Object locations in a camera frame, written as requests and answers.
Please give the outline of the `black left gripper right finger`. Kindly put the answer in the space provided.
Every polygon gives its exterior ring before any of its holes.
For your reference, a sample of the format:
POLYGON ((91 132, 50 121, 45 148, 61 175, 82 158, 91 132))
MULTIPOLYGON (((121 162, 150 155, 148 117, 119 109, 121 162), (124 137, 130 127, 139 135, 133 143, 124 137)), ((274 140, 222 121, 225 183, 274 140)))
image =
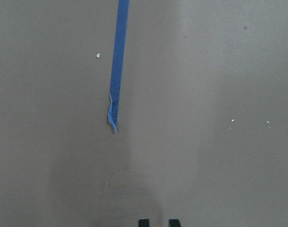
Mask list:
POLYGON ((181 223, 178 219, 169 219, 168 226, 169 227, 181 227, 181 223))

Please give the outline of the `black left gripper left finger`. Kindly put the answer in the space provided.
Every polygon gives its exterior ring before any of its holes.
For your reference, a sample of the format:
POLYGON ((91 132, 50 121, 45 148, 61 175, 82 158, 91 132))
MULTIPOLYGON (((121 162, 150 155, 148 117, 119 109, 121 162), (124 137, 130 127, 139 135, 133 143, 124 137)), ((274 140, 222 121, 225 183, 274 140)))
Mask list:
POLYGON ((140 219, 138 221, 138 227, 150 227, 149 219, 140 219))

